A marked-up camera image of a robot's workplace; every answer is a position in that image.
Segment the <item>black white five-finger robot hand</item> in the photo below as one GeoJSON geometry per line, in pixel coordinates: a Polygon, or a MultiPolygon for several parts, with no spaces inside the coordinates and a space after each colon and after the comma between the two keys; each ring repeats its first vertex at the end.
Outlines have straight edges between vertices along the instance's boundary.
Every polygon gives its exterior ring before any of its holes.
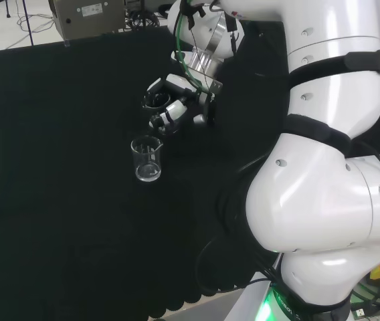
{"type": "Polygon", "coordinates": [[[158,78],[146,90],[142,109],[149,115],[149,128],[167,136],[188,124],[212,126],[215,120],[216,89],[208,93],[193,87],[181,76],[158,78]]]}

